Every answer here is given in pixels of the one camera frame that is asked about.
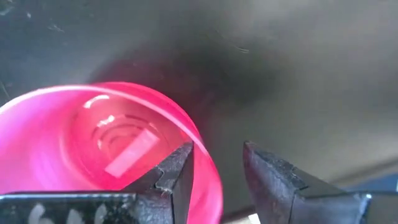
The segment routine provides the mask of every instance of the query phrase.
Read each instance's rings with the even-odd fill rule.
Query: metal tool
[[[122,191],[0,195],[0,223],[186,223],[192,174],[187,143]]]
[[[345,192],[252,142],[243,149],[244,172],[263,224],[398,223],[398,195]]]

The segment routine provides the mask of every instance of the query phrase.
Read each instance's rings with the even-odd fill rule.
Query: pink plastic cup
[[[190,140],[188,223],[218,223],[220,177],[195,124],[171,99],[123,82],[39,89],[0,108],[0,194],[119,190]]]

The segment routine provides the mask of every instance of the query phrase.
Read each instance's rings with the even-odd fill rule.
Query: scratch mark
[[[0,80],[0,89],[3,90],[4,94],[6,94],[6,97],[8,100],[11,99],[10,95],[8,94],[8,91],[6,89],[6,87],[4,86],[4,83]]]
[[[229,40],[227,37],[225,37],[220,31],[218,31],[217,29],[212,29],[217,35],[219,35],[228,45],[230,45],[231,47],[234,47],[236,49],[238,49],[242,54],[248,54],[250,53],[249,49],[245,49],[242,47],[238,47],[237,45],[235,45],[234,43],[232,43],[231,40]]]
[[[57,31],[57,32],[65,32],[63,29],[59,28],[59,26],[55,24],[51,24],[47,27],[49,30]]]

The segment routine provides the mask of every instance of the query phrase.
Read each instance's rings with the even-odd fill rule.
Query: gray surface
[[[198,123],[224,183],[227,213],[250,204],[245,139],[325,180],[398,156],[397,1],[0,6],[0,79],[11,98],[103,80],[166,93]]]

